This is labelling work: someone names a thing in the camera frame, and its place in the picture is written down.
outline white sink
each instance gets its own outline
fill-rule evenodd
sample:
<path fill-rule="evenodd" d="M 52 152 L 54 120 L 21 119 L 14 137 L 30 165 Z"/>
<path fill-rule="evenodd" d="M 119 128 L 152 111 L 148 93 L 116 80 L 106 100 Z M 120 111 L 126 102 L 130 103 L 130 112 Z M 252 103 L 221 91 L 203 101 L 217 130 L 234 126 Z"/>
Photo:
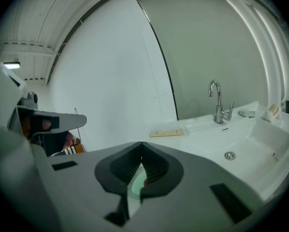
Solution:
<path fill-rule="evenodd" d="M 241 117 L 238 111 L 255 111 L 255 118 Z M 233 110 L 230 122 L 214 122 L 213 115 L 156 125 L 152 130 L 184 129 L 184 136 L 143 138 L 208 158 L 246 182 L 267 200 L 289 172 L 289 114 L 273 123 L 261 119 L 265 107 L 253 102 Z M 228 160 L 231 151 L 235 159 Z"/>
<path fill-rule="evenodd" d="M 289 147 L 289 133 L 260 118 L 244 118 L 202 131 L 195 127 L 187 127 L 190 135 L 181 140 L 180 148 L 216 162 L 253 186 L 275 167 Z M 225 158 L 228 151 L 235 154 L 234 160 Z"/>

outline fluorescent light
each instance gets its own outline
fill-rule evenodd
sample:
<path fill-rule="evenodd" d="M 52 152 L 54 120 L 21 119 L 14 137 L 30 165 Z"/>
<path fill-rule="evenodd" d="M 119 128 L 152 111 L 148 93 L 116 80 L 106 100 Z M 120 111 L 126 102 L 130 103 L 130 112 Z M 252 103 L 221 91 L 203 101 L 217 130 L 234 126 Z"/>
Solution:
<path fill-rule="evenodd" d="M 19 69 L 20 65 L 18 63 L 5 63 L 5 67 L 8 69 Z"/>

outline ceiling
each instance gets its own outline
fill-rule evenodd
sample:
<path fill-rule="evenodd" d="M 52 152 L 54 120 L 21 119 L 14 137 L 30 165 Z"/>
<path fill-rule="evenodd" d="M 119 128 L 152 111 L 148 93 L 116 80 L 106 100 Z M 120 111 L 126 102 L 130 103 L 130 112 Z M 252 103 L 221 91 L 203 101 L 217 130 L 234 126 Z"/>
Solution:
<path fill-rule="evenodd" d="M 0 21 L 0 61 L 19 61 L 13 71 L 29 84 L 48 83 L 68 34 L 100 1 L 14 0 Z"/>

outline ceiling light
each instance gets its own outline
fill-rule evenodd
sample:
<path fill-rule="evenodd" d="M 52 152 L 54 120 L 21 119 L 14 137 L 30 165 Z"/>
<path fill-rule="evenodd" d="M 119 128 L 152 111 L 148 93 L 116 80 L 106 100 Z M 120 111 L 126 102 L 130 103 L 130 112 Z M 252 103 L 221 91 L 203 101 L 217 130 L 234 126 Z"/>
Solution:
<path fill-rule="evenodd" d="M 5 67 L 7 67 L 8 69 L 19 69 L 19 68 L 20 68 L 19 62 L 3 63 L 3 64 L 4 64 Z"/>

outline black panel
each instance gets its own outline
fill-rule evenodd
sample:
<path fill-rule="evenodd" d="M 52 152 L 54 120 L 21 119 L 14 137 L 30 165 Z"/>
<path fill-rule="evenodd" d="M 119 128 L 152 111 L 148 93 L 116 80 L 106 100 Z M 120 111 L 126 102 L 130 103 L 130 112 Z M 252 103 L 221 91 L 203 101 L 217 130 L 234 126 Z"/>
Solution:
<path fill-rule="evenodd" d="M 252 212 L 223 183 L 210 186 L 210 189 L 234 223 L 238 223 L 252 214 Z"/>
<path fill-rule="evenodd" d="M 117 211 L 111 212 L 105 217 L 105 219 L 118 226 L 123 226 L 129 219 L 128 208 L 125 208 L 125 204 L 127 204 L 127 200 L 122 197 Z"/>
<path fill-rule="evenodd" d="M 110 171 L 127 185 L 141 163 L 141 145 L 129 150 L 110 164 Z"/>
<path fill-rule="evenodd" d="M 55 171 L 65 169 L 65 168 L 70 168 L 73 166 L 77 166 L 77 163 L 75 161 L 67 161 L 67 162 L 52 165 L 52 167 Z"/>
<path fill-rule="evenodd" d="M 140 192 L 140 199 L 161 197 L 175 189 L 184 175 L 182 164 L 148 143 L 143 143 L 142 164 L 147 173 L 148 183 Z"/>

